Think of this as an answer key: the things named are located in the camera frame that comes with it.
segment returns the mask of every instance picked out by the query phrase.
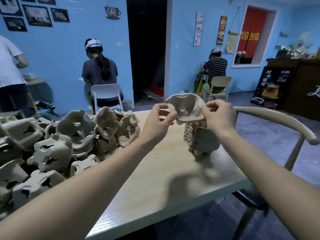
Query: coffee cup wall sign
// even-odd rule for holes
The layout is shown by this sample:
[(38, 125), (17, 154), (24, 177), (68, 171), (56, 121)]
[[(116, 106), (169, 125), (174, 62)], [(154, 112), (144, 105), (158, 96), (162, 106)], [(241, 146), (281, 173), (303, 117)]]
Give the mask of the coffee cup wall sign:
[(117, 7), (104, 7), (106, 9), (106, 13), (107, 13), (107, 19), (112, 19), (112, 20), (119, 20), (120, 19), (120, 15), (121, 12), (119, 10), (119, 8)]

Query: woman with ponytail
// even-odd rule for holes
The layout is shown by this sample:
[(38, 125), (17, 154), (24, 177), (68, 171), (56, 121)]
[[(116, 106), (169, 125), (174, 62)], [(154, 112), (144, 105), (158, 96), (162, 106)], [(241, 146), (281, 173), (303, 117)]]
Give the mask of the woman with ponytail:
[[(116, 84), (118, 70), (115, 62), (103, 56), (103, 47), (97, 39), (87, 39), (85, 41), (85, 50), (87, 60), (83, 64), (82, 77), (88, 84), (103, 85), (103, 84)], [(91, 98), (92, 107), (94, 108), (94, 99)], [(98, 107), (112, 107), (119, 104), (118, 97), (97, 99)]]

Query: hair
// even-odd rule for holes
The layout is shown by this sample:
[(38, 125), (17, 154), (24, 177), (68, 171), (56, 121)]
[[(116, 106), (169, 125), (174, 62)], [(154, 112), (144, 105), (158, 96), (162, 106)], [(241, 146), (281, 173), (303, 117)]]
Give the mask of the hair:
[(212, 54), (210, 55), (210, 59), (211, 59), (213, 56), (215, 56), (215, 57), (221, 57), (221, 56), (222, 56), (222, 52), (219, 51), (219, 52), (217, 52), (217, 53), (212, 53)]
[[(87, 39), (85, 41), (85, 46), (88, 44), (90, 40), (92, 39)], [(86, 52), (87, 52), (87, 55), (88, 53), (98, 54), (98, 56), (95, 57), (95, 63), (101, 70), (101, 79), (104, 81), (107, 81), (111, 76), (111, 72), (110, 72), (110, 65), (109, 65), (108, 59), (102, 55), (102, 52), (103, 52), (102, 46), (88, 47), (86, 48)]]

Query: gray t-shirt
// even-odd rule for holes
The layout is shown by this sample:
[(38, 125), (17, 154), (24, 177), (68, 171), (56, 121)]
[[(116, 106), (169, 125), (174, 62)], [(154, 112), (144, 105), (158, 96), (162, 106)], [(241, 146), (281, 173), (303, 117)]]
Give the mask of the gray t-shirt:
[[(101, 78), (101, 69), (96, 64), (94, 58), (85, 61), (85, 63), (83, 64), (82, 77), (86, 80), (90, 80), (91, 85), (116, 84), (118, 76), (117, 66), (113, 60), (110, 60), (108, 58), (107, 60), (109, 62), (109, 69), (111, 73), (111, 76), (108, 80), (103, 80)], [(118, 100), (118, 97), (108, 98), (106, 100)]]

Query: cap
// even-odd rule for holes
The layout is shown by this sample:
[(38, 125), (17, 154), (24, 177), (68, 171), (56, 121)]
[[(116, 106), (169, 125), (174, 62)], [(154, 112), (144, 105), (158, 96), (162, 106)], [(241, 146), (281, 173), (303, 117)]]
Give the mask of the cap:
[(88, 47), (102, 47), (102, 44), (99, 40), (91, 38), (91, 40), (89, 40), (87, 45), (85, 46), (85, 49), (87, 49)]
[(219, 48), (214, 48), (214, 49), (210, 52), (209, 57), (210, 57), (212, 54), (214, 54), (214, 53), (219, 53), (219, 52), (221, 52), (221, 49), (219, 49)]

